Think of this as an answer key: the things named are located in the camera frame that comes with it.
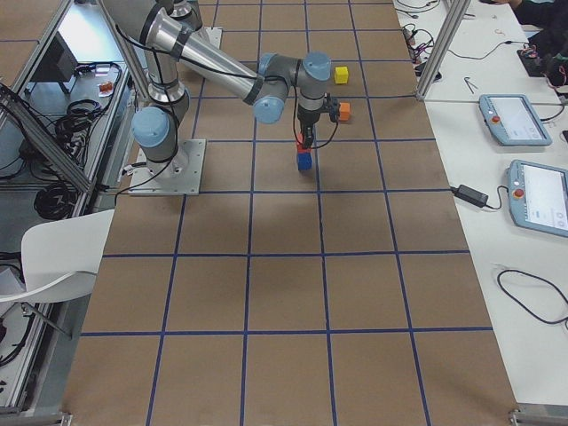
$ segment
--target person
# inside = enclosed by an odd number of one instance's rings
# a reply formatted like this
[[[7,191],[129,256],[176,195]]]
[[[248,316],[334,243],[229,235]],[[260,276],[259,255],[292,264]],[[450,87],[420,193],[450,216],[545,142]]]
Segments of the person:
[[[496,3],[509,3],[521,24],[543,28],[529,38],[541,58],[557,55],[566,45],[568,31],[568,0],[536,3],[531,0],[496,0]]]

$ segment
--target yellow cube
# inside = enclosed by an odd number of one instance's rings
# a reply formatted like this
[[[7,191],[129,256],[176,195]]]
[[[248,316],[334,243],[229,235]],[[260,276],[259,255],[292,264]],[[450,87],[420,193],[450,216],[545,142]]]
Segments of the yellow cube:
[[[334,80],[335,84],[347,84],[349,81],[349,68],[335,67]]]

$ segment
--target chair leg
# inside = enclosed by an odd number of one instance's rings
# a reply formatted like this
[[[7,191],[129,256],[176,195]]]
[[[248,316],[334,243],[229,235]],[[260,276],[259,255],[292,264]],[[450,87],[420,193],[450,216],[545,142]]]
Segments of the chair leg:
[[[28,302],[23,302],[21,304],[21,308],[25,311],[31,311],[33,312],[35,315],[37,315],[39,317],[40,320],[42,320],[43,322],[45,322],[47,325],[53,327],[54,329],[56,329],[57,331],[59,331],[62,335],[66,335],[69,340],[71,340],[73,337],[71,336],[71,333],[68,333],[67,331],[65,331],[63,328],[61,328],[60,326],[58,326],[55,322],[51,321],[49,318],[47,318],[45,315],[43,315],[41,312],[39,312],[34,306],[32,306],[31,304],[29,304]]]

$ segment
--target power adapter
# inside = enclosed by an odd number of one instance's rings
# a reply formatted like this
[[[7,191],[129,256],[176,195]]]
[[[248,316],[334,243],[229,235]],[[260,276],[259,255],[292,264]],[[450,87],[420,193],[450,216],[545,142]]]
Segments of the power adapter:
[[[489,195],[485,193],[480,193],[473,188],[470,188],[466,185],[460,185],[459,187],[455,188],[451,186],[452,193],[456,198],[464,200],[469,204],[473,204],[477,207],[485,207],[487,205],[487,200],[489,199]]]

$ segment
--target black sleeve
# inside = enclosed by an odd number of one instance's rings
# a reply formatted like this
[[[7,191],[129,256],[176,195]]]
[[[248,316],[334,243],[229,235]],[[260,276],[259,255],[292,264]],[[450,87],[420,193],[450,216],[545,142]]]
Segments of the black sleeve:
[[[515,9],[515,14],[521,24],[547,27],[558,10],[565,8],[567,4],[568,0],[556,0],[554,3],[535,3],[531,0],[523,0]]]

